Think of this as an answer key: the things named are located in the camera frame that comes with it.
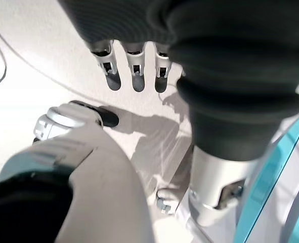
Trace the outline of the robot left hand black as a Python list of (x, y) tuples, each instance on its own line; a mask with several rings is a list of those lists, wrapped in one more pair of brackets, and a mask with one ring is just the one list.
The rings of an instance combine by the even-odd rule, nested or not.
[(194, 153), (190, 211), (223, 218), (282, 121), (299, 113), (299, 1), (60, 1), (94, 52), (152, 41), (182, 66)]

